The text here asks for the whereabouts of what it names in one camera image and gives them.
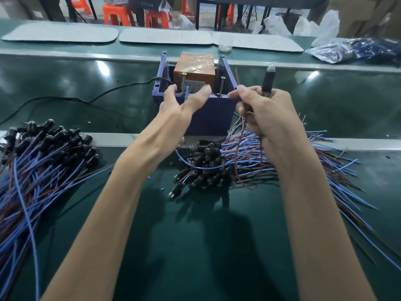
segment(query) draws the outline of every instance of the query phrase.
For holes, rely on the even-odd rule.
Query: hand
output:
[[[150,160],[151,163],[143,167],[146,168],[144,170],[146,176],[150,175],[158,164],[183,142],[184,133],[193,113],[205,104],[212,93],[212,88],[209,85],[203,86],[197,93],[190,94],[182,105],[179,105],[175,98],[176,91],[176,85],[167,88],[157,116],[121,155],[125,162]]]
[[[270,96],[261,96],[259,86],[239,85],[237,90],[228,93],[229,98],[242,99],[237,104],[238,113],[246,119],[248,130],[261,137],[266,156],[278,167],[297,147],[312,146],[289,93],[273,89]]]

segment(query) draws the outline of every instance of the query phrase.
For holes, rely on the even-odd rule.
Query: fingernail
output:
[[[210,95],[210,93],[212,93],[212,88],[210,87],[210,85],[204,85],[203,87],[202,87],[202,89],[200,90],[200,92],[202,93],[202,94],[205,94],[205,95]]]
[[[245,93],[246,90],[247,90],[247,88],[245,86],[243,86],[243,85],[239,85],[237,87],[237,92],[238,92],[239,95]]]

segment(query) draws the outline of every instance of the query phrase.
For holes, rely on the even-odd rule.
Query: forearm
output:
[[[129,230],[142,189],[146,157],[128,163],[124,154],[42,301],[112,300]]]
[[[301,300],[376,300],[310,144],[278,175]]]

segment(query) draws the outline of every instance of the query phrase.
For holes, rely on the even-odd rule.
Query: green work surface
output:
[[[114,162],[122,151],[123,148],[101,148],[100,166]],[[354,182],[366,191],[357,194],[379,209],[361,207],[362,217],[384,241],[401,252],[401,152],[350,152],[347,157],[363,161],[351,166],[358,171]],[[114,300],[298,300],[278,182],[261,184],[255,191],[241,186],[210,191],[185,189],[176,201],[170,202],[167,195],[173,187],[172,177],[178,172],[177,164],[177,157],[171,155],[145,182]],[[60,198],[43,216],[36,234],[42,293],[107,178],[108,171],[88,180]],[[378,265],[374,266],[355,244],[378,300],[398,300],[401,272],[359,233],[353,229],[349,233]],[[377,239],[372,239],[384,249]],[[388,250],[385,252],[394,258]],[[33,299],[30,252],[9,300]]]
[[[32,23],[32,21],[17,21],[11,19],[0,19],[0,37],[11,32],[17,26],[24,23]],[[99,25],[100,27],[113,27],[118,29],[121,34],[124,30],[123,26],[106,26]],[[300,37],[292,36],[298,45],[304,50],[309,49],[314,37]],[[159,56],[163,51],[167,51],[170,57],[179,57],[183,50],[187,52],[198,52],[202,54],[212,54],[218,58],[221,53],[217,46],[185,46],[185,45],[156,45],[156,44],[126,44],[120,43],[118,38],[116,41],[105,44],[67,44],[67,43],[42,43],[42,42],[10,42],[0,40],[0,48],[16,49],[16,50],[44,50],[44,51],[57,51],[57,52],[81,52],[93,54],[109,54],[109,55],[141,55],[141,56]],[[313,56],[302,53],[291,52],[276,52],[266,50],[250,50],[242,48],[234,48],[231,53],[226,54],[229,60],[253,60],[253,61],[267,61],[267,62],[289,62],[301,64],[322,64]],[[353,63],[357,66],[367,66],[363,62]]]
[[[90,100],[100,93],[130,82],[144,82],[157,75],[156,62],[62,60],[0,55],[0,121],[19,105],[40,96],[79,97]],[[231,67],[235,76],[235,67]],[[238,67],[239,80],[262,83],[264,68]],[[337,138],[400,138],[401,75],[351,71],[277,69],[274,86],[292,95],[308,130],[329,130]],[[153,83],[109,93],[92,105],[46,99],[33,102],[12,120],[57,124],[87,132],[140,133],[157,114]]]

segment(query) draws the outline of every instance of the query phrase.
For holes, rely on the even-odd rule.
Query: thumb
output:
[[[243,85],[238,86],[237,92],[242,101],[248,103],[252,107],[256,102],[260,102],[261,100],[265,99],[265,97],[260,96],[256,91],[251,90]]]
[[[212,88],[210,87],[210,85],[205,85],[195,94],[190,94],[188,96],[188,99],[184,101],[184,103],[181,105],[181,108],[183,110],[188,110],[193,114],[198,109],[203,107],[205,102],[209,99],[211,93]]]

